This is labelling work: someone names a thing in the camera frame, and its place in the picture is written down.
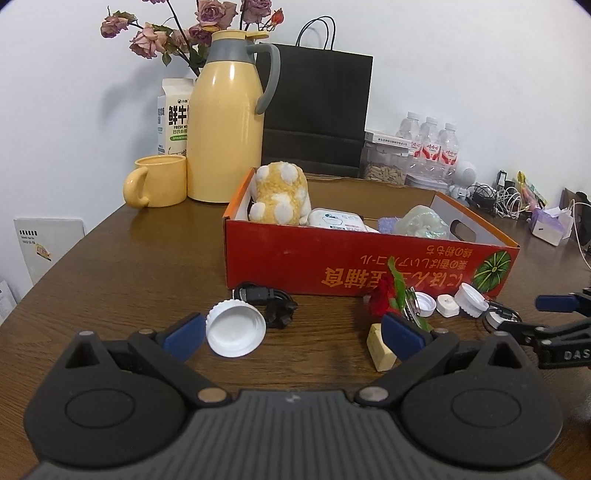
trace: plastic bag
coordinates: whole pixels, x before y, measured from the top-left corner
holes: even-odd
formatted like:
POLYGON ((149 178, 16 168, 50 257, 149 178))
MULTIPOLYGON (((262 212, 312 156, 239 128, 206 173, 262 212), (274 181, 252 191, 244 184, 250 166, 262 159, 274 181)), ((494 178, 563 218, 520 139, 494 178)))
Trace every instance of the plastic bag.
POLYGON ((429 207, 417 205, 396 222, 392 233, 394 235, 448 240, 449 226, 429 207))
POLYGON ((519 187, 519 192, 521 193, 521 198, 523 199, 523 203, 529 206, 529 211, 533 212, 536 208, 540 208, 538 204, 538 199, 534 192, 531 191, 530 187, 527 184, 527 179, 525 178, 525 174, 521 173, 520 171, 517 172, 517 182, 519 187))

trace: small white box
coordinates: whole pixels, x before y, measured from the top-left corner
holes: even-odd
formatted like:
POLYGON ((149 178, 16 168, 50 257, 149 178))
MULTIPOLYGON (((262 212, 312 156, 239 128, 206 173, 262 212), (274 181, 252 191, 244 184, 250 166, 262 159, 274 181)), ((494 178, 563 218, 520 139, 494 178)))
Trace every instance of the small white box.
POLYGON ((555 208, 534 211, 530 228, 532 235, 557 247, 562 240, 570 237, 573 224, 570 210, 555 208))
POLYGON ((376 130, 367 130, 365 132, 365 141, 381 145, 389 145, 390 147, 403 148, 405 150, 408 150, 412 145, 410 140, 405 140, 400 137, 393 137, 392 135, 386 135, 376 130))

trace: sunflower seeds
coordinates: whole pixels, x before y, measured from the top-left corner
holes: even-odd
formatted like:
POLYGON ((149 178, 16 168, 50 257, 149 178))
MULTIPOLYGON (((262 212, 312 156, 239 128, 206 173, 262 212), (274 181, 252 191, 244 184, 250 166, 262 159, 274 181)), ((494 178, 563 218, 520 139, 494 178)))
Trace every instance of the sunflower seeds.
POLYGON ((367 180, 385 181, 396 185, 404 185, 404 177, 400 168, 386 165, 368 165, 364 175, 367 180))

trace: bottle cap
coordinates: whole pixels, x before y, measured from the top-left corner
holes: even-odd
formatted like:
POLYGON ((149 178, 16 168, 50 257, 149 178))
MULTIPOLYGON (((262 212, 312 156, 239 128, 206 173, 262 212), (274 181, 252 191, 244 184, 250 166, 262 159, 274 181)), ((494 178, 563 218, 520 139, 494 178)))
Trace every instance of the bottle cap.
POLYGON ((207 342, 214 352, 228 358, 252 352, 266 331, 261 312, 242 300, 224 300, 207 315, 207 342))
POLYGON ((503 322, 517 322, 517 318, 515 318, 515 316, 510 319, 504 319, 497 312, 486 312, 485 318, 488 324, 495 330, 497 330, 499 325, 501 325, 503 322))
POLYGON ((455 301, 464 312, 474 318, 478 318, 489 307, 488 302, 482 294, 467 283, 460 285, 460 289, 455 296, 455 301))
POLYGON ((437 311, 445 318, 455 317, 460 314, 460 306, 451 295, 439 295, 437 297, 437 311))
POLYGON ((420 310, 421 317, 427 318, 433 315, 436 307, 435 299, 422 291, 416 292, 415 295, 417 296, 418 309, 420 310))

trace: milk carton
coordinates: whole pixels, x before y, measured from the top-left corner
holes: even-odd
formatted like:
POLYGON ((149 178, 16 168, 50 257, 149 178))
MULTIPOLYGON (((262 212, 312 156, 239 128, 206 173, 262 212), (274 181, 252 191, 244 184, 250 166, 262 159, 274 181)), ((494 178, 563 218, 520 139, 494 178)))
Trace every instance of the milk carton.
POLYGON ((158 97, 158 155, 187 154, 191 79, 163 79, 158 97))

